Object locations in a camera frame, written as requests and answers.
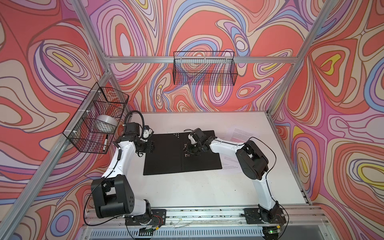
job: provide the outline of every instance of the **red wire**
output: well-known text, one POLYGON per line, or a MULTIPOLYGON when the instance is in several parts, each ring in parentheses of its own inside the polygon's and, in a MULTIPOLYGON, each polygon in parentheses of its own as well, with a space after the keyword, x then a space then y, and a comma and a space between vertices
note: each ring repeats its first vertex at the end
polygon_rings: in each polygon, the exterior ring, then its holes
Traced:
POLYGON ((157 215, 154 215, 155 217, 157 217, 159 219, 159 223, 160 223, 160 220, 161 220, 161 225, 163 225, 163 219, 160 217, 160 216, 157 216, 157 215))

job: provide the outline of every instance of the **paper sheet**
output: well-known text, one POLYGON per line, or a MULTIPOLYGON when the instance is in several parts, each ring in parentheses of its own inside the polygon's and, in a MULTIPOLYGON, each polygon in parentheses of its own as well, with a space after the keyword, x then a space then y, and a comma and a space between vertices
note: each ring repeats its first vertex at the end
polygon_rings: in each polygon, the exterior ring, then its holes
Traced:
MULTIPOLYGON (((223 140, 228 140, 231 142, 246 142, 254 134, 238 129, 233 128, 227 133, 228 137, 219 137, 223 140)), ((220 154, 221 166, 223 167, 223 174, 234 174, 238 172, 243 172, 240 163, 236 157, 231 157, 225 154, 220 154)))

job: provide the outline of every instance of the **black mat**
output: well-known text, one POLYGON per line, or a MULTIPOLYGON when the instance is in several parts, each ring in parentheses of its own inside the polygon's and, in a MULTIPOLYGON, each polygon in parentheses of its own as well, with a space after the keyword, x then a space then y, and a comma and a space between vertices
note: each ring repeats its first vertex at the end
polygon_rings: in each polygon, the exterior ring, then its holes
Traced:
MULTIPOLYGON (((215 135, 215 131, 203 132, 207 136, 215 135)), ((200 156, 185 156, 184 144, 190 142, 188 134, 189 132, 154 134, 151 140, 155 149, 145 156, 143 175, 222 169, 218 153, 208 151, 200 156)))

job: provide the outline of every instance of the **metal grille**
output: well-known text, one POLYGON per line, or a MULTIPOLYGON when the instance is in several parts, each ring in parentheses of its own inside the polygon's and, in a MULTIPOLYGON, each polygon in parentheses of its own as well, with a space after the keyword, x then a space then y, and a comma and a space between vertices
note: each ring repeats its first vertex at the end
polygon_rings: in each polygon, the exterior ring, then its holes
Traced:
POLYGON ((234 86, 237 68, 233 51, 175 51, 173 82, 175 85, 234 86))
MULTIPOLYGON (((131 228, 129 232, 134 238, 141 236, 139 228, 131 228)), ((153 232, 152 238, 190 238, 190 237, 262 237, 263 227, 178 227, 160 228, 153 232)), ((126 228, 92 229, 90 239, 127 239, 130 238, 126 228)))
POLYGON ((73 129, 64 135, 79 152, 107 153, 117 126, 98 120, 108 115, 119 122, 128 103, 128 95, 114 88, 99 87, 92 102, 73 129))

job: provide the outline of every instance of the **black cable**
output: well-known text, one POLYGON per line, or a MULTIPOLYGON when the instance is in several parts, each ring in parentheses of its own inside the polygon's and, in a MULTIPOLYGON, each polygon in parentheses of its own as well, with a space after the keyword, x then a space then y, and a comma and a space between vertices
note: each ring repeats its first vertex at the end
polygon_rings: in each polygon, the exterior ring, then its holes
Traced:
MULTIPOLYGON (((271 195, 272 200, 275 201, 275 203, 277 203, 279 206, 281 206, 280 203, 278 203, 278 202, 272 197, 271 190, 269 189, 269 185, 268 185, 268 179, 267 179, 268 173, 269 173, 269 172, 275 167, 275 165, 276 165, 276 162, 277 162, 276 154, 275 154, 275 152, 274 152, 268 145, 266 145, 266 144, 265 144, 263 141, 261 141, 260 139, 258 139, 258 138, 256 138, 256 137, 250 137, 248 140, 250 140, 251 138, 257 139, 257 140, 259 140, 260 142, 262 142, 267 148, 269 148, 269 150, 271 150, 271 152, 272 152, 272 153, 274 154, 274 156, 275 156, 275 162, 273 163, 273 166, 271 167, 271 169, 266 173, 266 175, 265 175, 265 181, 266 181, 266 186, 268 187, 268 191, 269 191, 269 194, 271 195)), ((289 223, 289 214, 288 214, 287 210, 285 210, 285 212, 286 212, 286 214, 287 214, 287 216, 288 216, 288 221, 287 221, 287 224, 285 225, 285 228, 284 228, 283 233, 280 235, 279 238, 281 238, 281 237, 283 236, 283 234, 285 233, 285 229, 288 227, 288 223, 289 223)))
POLYGON ((283 236, 283 234, 285 233, 285 230, 288 227, 288 223, 289 223, 289 214, 288 214, 287 210, 285 210, 285 208, 283 206, 281 206, 281 207, 284 209, 285 213, 288 215, 288 221, 287 221, 287 224, 285 225, 283 233, 280 235, 280 237, 277 238, 277 240, 279 240, 283 236))
POLYGON ((132 110, 130 111, 129 113, 127 113, 127 115, 125 116, 125 119, 124 119, 124 132, 127 131, 127 120, 128 120, 128 117, 132 114, 132 113, 138 113, 141 117, 141 121, 143 123, 143 126, 141 127, 141 135, 140 135, 140 138, 143 136, 144 134, 144 117, 143 115, 141 114, 141 112, 139 112, 138 110, 132 110))
POLYGON ((107 179, 107 178, 109 177, 109 175, 111 175, 111 174, 113 173, 113 170, 115 169, 115 167, 117 166, 117 164, 118 164, 118 162, 119 162, 119 160, 120 160, 120 158, 121 158, 122 150, 121 150, 119 144, 116 143, 115 141, 113 142, 113 144, 114 144, 115 146, 117 146, 117 147, 118 147, 118 150, 119 150, 116 164, 115 164, 115 166, 113 167, 112 171, 107 175, 107 177, 105 177, 105 178, 104 178, 98 185, 95 186, 95 188, 91 191, 91 194, 88 196, 88 198, 87 198, 87 200, 85 201, 85 204, 84 204, 83 220, 84 220, 85 225, 87 225, 87 226, 98 226, 98 225, 104 224, 104 223, 106 223, 106 222, 109 222, 109 221, 111 221, 112 219, 115 219, 115 218, 117 218, 117 217, 122 216, 122 215, 115 216, 115 217, 113 217, 113 218, 110 218, 110 219, 106 220, 105 222, 98 223, 98 224, 89 224, 89 223, 87 223, 87 222, 85 221, 85 208, 86 208, 86 206, 87 206, 87 204, 88 204, 89 199, 90 199, 91 196, 92 196, 93 191, 95 191, 95 189, 96 189, 100 184, 102 184, 102 183, 104 182, 104 180, 107 179))
POLYGON ((128 226, 125 225, 125 227, 127 228, 127 231, 128 231, 128 233, 129 233, 130 237, 131 237, 133 240, 136 240, 136 239, 132 236, 132 234, 129 232, 129 230, 128 230, 128 226))

